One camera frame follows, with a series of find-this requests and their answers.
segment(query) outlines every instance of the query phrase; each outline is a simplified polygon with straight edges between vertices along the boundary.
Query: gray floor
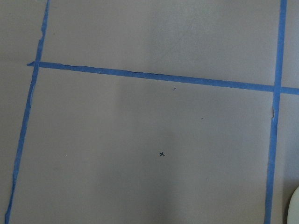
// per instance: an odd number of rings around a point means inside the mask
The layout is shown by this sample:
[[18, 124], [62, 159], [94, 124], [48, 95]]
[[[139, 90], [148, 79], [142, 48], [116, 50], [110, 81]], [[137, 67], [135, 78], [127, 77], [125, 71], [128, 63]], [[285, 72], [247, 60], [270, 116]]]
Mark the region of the gray floor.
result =
[[[1, 220], [44, 7], [0, 6]], [[289, 87], [296, 8], [289, 0]], [[273, 85], [278, 18], [278, 0], [52, 0], [42, 60]], [[40, 69], [10, 223], [263, 223], [272, 96]], [[299, 186], [298, 102], [281, 96], [272, 224]]]

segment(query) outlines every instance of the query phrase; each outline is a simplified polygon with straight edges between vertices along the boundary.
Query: blue tape line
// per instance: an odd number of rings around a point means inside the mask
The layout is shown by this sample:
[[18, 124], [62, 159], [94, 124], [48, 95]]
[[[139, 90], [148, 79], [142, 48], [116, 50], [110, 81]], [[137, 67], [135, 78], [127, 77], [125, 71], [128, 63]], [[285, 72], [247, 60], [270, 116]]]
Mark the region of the blue tape line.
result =
[[38, 46], [37, 46], [36, 62], [33, 65], [34, 68], [33, 68], [33, 72], [32, 72], [31, 84], [30, 84], [26, 107], [25, 107], [25, 111], [24, 111], [24, 117], [23, 117], [23, 122], [22, 122], [22, 127], [21, 127], [21, 133], [20, 133], [17, 153], [16, 153], [15, 160], [14, 160], [13, 184], [12, 184], [12, 190], [11, 190], [8, 208], [5, 213], [5, 222], [4, 222], [5, 224], [9, 223], [9, 218], [10, 218], [10, 214], [11, 214], [11, 208], [12, 208], [13, 198], [14, 198], [14, 190], [16, 187], [17, 178], [18, 178], [18, 174], [19, 174], [20, 162], [21, 162], [24, 140], [25, 140], [26, 130], [27, 130], [27, 123], [29, 120], [30, 109], [31, 109], [31, 105], [32, 105], [32, 96], [33, 96], [33, 92], [34, 92], [34, 87], [36, 85], [37, 74], [38, 74], [38, 70], [39, 70], [39, 63], [42, 58], [43, 42], [45, 39], [46, 29], [47, 29], [49, 5], [50, 5], [50, 0], [47, 0], [46, 9], [45, 9], [44, 17], [43, 17], [43, 24], [42, 24], [42, 28], [41, 28], [43, 35], [42, 35], [41, 39], [39, 40]]
[[299, 95], [299, 89], [290, 87], [281, 87], [281, 93]]
[[[31, 62], [27, 65], [33, 66], [34, 62]], [[40, 67], [49, 68], [49, 69], [81, 71], [81, 72], [97, 73], [97, 74], [104, 74], [104, 75], [146, 78], [146, 79], [154, 79], [154, 80], [162, 80], [162, 81], [179, 82], [179, 83], [191, 83], [191, 84], [229, 87], [229, 88], [246, 89], [246, 90], [257, 90], [257, 91], [266, 91], [266, 92], [274, 91], [274, 87], [271, 85], [240, 83], [240, 82], [222, 81], [222, 80], [214, 80], [214, 79], [206, 79], [206, 78], [170, 76], [170, 75], [163, 75], [163, 74], [132, 72], [132, 71], [125, 71], [125, 70], [117, 70], [117, 69], [104, 69], [104, 68], [94, 68], [94, 67], [87, 67], [87, 66], [64, 65], [64, 64], [49, 63], [49, 62], [40, 62]]]
[[271, 209], [272, 209], [276, 145], [277, 145], [279, 102], [280, 102], [282, 66], [283, 66], [284, 43], [285, 43], [286, 2], [287, 2], [287, 0], [281, 0], [281, 2], [280, 2], [275, 82], [274, 82], [274, 92], [273, 92], [274, 116], [271, 120], [269, 163], [268, 163], [268, 173], [267, 173], [264, 224], [271, 223]]

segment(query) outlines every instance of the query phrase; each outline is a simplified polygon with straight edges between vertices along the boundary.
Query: white object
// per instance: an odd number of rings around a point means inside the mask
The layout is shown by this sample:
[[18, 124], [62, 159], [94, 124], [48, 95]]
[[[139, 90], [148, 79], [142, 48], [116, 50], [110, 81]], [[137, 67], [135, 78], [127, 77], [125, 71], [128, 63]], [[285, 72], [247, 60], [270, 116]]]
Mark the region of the white object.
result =
[[299, 223], [299, 187], [295, 190], [288, 211], [288, 224]]

